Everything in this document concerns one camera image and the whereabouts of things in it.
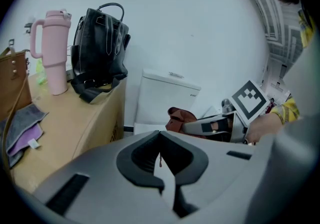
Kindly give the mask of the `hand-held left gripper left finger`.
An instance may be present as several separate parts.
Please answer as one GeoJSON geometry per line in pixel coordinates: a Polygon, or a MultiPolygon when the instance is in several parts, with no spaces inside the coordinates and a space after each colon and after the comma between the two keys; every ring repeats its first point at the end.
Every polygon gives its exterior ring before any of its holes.
{"type": "Polygon", "coordinates": [[[125,147],[150,135],[130,136],[92,148],[49,175],[33,195],[43,204],[50,201],[77,176],[85,180],[63,217],[80,224],[174,224],[178,216],[156,188],[128,181],[117,168],[117,155],[125,147]]]}

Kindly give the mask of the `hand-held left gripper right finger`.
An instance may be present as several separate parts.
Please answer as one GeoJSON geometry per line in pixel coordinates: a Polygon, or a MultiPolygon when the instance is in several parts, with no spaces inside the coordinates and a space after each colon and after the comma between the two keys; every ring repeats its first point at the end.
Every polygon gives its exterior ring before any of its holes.
{"type": "Polygon", "coordinates": [[[200,210],[230,186],[254,148],[181,135],[159,133],[161,197],[180,218],[200,210]]]}

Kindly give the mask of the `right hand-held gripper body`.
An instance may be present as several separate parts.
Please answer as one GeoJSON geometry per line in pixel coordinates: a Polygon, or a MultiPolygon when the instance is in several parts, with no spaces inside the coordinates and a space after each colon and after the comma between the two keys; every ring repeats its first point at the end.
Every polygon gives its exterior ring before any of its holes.
{"type": "Polygon", "coordinates": [[[251,122],[265,111],[268,104],[265,93],[251,80],[221,102],[222,115],[232,119],[231,143],[245,141],[251,122]]]}

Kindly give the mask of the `person's right hand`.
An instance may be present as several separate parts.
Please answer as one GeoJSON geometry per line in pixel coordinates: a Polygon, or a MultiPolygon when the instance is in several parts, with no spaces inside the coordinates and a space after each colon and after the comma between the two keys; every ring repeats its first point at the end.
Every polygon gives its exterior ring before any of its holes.
{"type": "Polygon", "coordinates": [[[266,134],[276,134],[283,124],[276,113],[268,113],[258,116],[249,126],[246,140],[249,143],[257,143],[266,134]]]}

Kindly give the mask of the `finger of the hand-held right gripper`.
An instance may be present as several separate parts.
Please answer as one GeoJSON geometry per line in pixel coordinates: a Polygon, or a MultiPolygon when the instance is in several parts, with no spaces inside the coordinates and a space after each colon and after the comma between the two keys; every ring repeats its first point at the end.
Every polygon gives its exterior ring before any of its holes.
{"type": "Polygon", "coordinates": [[[207,139],[220,134],[230,136],[233,130],[234,113],[218,114],[184,124],[184,133],[204,136],[207,139]]]}

